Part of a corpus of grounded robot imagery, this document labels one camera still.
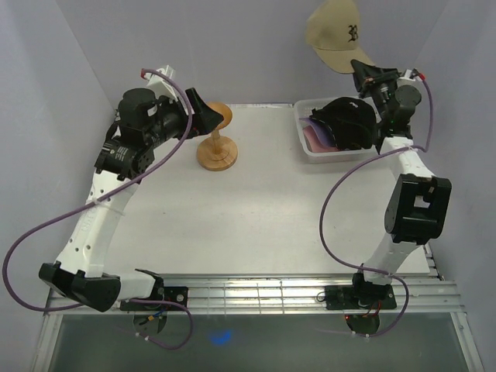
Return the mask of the beige baseball cap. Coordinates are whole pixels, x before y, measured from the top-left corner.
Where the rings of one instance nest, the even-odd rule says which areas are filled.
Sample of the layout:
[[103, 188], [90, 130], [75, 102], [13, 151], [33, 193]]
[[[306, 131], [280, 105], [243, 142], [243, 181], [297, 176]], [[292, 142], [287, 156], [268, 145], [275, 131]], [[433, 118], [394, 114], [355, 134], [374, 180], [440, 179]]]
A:
[[360, 47], [360, 13], [354, 1], [324, 1], [307, 19], [305, 42], [333, 71], [352, 74], [352, 60], [374, 66]]

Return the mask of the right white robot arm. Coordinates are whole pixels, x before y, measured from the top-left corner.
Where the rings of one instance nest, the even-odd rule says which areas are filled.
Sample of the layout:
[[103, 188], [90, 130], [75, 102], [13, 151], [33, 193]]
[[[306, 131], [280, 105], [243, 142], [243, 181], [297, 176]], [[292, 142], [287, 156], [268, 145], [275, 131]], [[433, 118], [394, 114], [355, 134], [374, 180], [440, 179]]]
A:
[[421, 74], [358, 60], [350, 64], [360, 98], [371, 98], [380, 117], [373, 131], [377, 153], [389, 159], [396, 178], [384, 213], [384, 237], [353, 275], [350, 298], [360, 308], [395, 308], [392, 277], [411, 253], [441, 235], [452, 184], [424, 165], [419, 152], [427, 149], [413, 140], [410, 122], [422, 100], [415, 86]]

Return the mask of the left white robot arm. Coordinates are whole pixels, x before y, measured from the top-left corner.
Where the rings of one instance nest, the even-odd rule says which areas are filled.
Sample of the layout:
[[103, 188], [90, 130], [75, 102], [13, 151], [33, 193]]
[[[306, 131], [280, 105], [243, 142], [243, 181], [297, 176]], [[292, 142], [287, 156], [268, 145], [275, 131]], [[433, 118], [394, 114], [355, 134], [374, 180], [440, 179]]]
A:
[[105, 256], [124, 209], [154, 162], [154, 150], [170, 139], [195, 138], [212, 132], [223, 117], [209, 108], [194, 88], [185, 92], [192, 115], [183, 105], [148, 88], [124, 93], [119, 117], [110, 126], [95, 162], [83, 212], [69, 242], [54, 263], [45, 263], [39, 278], [58, 294], [105, 312], [116, 301], [137, 298], [147, 309], [164, 302], [163, 281], [148, 270], [107, 274]]

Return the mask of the black NY baseball cap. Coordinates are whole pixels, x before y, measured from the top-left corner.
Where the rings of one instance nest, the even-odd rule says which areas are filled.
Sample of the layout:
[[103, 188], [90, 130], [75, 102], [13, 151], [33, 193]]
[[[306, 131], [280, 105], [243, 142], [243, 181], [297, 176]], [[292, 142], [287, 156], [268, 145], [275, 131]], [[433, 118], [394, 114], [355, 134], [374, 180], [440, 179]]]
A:
[[368, 150], [374, 144], [375, 111], [361, 99], [336, 98], [314, 108], [309, 118], [330, 134], [339, 150]]

